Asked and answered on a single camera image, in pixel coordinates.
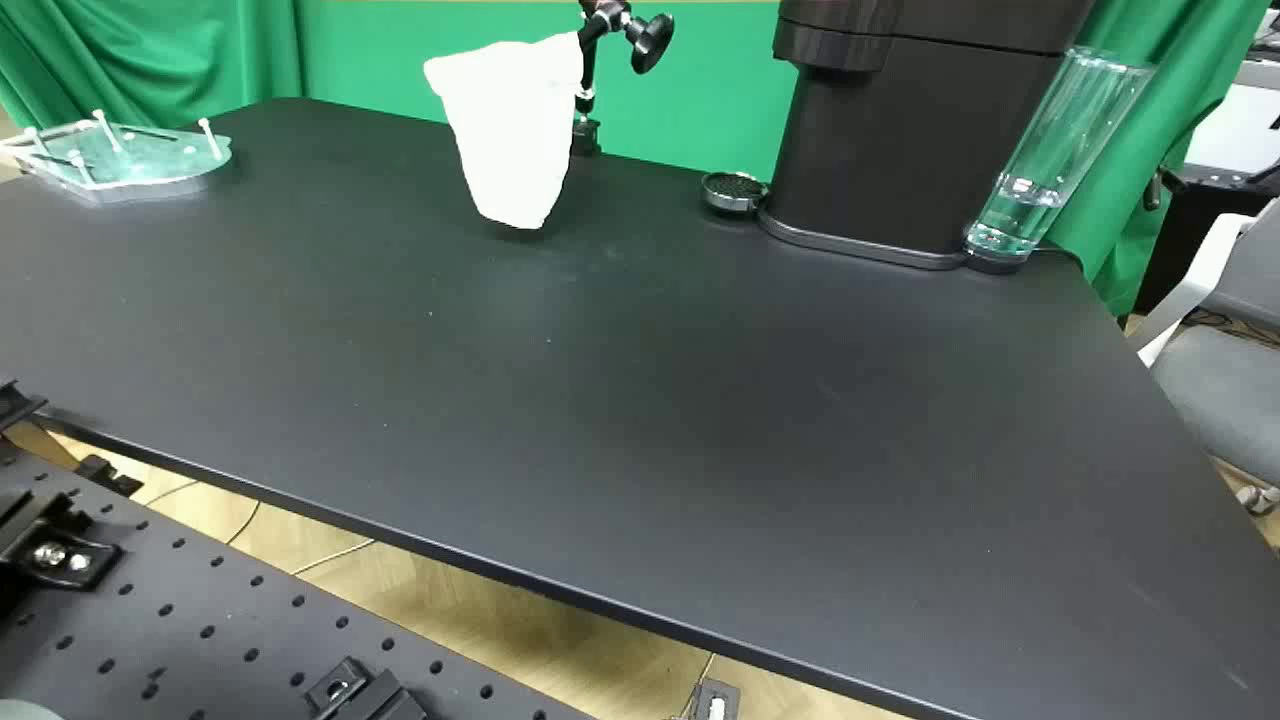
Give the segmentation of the small black round lid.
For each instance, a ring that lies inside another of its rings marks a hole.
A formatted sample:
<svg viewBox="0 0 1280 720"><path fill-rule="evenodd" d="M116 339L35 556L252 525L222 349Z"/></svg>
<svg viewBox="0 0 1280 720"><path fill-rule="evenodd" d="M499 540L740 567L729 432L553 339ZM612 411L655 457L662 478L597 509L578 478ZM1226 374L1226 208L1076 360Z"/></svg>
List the small black round lid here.
<svg viewBox="0 0 1280 720"><path fill-rule="evenodd" d="M768 196L768 186L754 174L709 174L700 188L706 204L720 216L754 216Z"/></svg>

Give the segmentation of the grey office chair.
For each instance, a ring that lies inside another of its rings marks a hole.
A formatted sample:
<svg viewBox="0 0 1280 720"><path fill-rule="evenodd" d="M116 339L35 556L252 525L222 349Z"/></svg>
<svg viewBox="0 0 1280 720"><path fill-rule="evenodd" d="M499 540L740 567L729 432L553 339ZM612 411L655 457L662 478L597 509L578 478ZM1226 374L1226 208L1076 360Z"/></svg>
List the grey office chair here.
<svg viewBox="0 0 1280 720"><path fill-rule="evenodd" d="M1155 383L1244 481L1242 506L1270 515L1280 488L1280 204L1218 216L1174 310Z"/></svg>

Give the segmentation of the white green-patterned towel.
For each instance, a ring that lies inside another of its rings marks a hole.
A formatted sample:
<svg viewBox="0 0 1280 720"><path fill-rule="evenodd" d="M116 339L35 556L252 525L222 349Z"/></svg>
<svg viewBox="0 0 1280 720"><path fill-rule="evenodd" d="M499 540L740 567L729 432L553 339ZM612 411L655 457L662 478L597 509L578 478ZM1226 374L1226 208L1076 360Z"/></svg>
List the white green-patterned towel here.
<svg viewBox="0 0 1280 720"><path fill-rule="evenodd" d="M484 221L515 234L548 223L568 176L581 72L572 33L496 41L426 63Z"/></svg>

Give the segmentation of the clear acrylic tray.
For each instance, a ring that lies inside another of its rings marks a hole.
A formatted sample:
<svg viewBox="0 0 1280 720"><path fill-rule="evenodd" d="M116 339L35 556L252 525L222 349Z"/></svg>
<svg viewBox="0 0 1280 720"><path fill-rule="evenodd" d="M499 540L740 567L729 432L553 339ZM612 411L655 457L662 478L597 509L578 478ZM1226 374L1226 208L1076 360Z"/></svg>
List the clear acrylic tray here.
<svg viewBox="0 0 1280 720"><path fill-rule="evenodd" d="M49 186L72 193L171 188L222 174L232 140L210 122L192 132L116 126L103 111L58 129L24 129L0 140L0 157Z"/></svg>

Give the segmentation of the green backdrop curtain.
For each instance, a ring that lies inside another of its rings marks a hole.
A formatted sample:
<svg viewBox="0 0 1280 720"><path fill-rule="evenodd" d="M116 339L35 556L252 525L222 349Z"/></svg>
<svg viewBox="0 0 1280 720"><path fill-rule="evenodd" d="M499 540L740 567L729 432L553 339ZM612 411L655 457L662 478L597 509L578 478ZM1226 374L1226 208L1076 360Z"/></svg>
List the green backdrop curtain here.
<svg viewBox="0 0 1280 720"><path fill-rule="evenodd" d="M607 43L597 60L606 144L677 167L776 166L797 69L773 56L780 0L632 0L677 22L655 72ZM1081 41L1151 85L1054 239L1107 311L1141 303L1167 176L1226 100L1274 0L1097 0ZM277 98L431 122L431 56L540 41L578 0L0 0L0 111L21 129L110 111L198 126Z"/></svg>

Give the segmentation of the clear plastic water tank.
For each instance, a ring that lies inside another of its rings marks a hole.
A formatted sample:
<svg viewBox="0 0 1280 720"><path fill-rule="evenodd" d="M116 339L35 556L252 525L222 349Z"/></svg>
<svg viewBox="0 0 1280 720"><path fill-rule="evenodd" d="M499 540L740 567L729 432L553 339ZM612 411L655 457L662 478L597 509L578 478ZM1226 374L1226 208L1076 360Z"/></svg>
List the clear plastic water tank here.
<svg viewBox="0 0 1280 720"><path fill-rule="evenodd" d="M1069 47L1016 154L963 227L973 262L1023 265L1151 85L1150 63Z"/></svg>

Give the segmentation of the black coffee machine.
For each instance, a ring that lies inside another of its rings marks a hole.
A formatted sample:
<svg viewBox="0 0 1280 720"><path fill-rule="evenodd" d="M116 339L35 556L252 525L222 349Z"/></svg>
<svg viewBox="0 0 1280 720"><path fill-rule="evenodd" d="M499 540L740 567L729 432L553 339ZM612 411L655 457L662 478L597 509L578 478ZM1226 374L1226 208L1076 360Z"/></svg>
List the black coffee machine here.
<svg viewBox="0 0 1280 720"><path fill-rule="evenodd" d="M797 69L766 227L910 268L963 256L1097 0L780 0Z"/></svg>

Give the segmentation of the black perforated mounting board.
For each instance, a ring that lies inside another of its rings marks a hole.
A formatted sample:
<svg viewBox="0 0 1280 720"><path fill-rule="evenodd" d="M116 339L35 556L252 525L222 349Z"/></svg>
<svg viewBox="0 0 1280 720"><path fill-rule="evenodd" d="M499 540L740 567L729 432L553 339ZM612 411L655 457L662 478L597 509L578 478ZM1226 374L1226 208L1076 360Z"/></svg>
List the black perforated mounting board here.
<svg viewBox="0 0 1280 720"><path fill-rule="evenodd" d="M581 720L133 499L0 383L0 720Z"/></svg>

